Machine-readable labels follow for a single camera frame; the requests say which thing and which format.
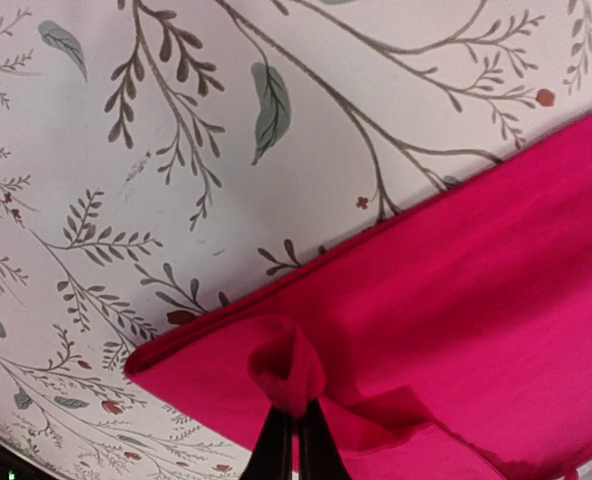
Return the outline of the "magenta t-shirt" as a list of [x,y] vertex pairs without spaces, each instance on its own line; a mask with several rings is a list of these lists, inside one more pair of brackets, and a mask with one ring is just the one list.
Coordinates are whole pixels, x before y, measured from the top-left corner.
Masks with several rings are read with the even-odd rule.
[[251,453],[318,400],[351,479],[573,479],[592,459],[592,115],[176,328],[135,384]]

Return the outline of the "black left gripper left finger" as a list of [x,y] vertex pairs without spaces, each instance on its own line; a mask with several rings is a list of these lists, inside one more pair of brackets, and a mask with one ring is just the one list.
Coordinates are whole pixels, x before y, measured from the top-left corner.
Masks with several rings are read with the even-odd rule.
[[290,480],[292,437],[292,417],[272,406],[243,471],[243,480]]

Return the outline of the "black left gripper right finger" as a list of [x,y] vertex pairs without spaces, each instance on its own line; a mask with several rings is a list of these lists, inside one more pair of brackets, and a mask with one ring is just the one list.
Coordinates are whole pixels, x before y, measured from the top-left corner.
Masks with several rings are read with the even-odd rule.
[[318,400],[298,421],[299,475],[303,480],[350,480]]

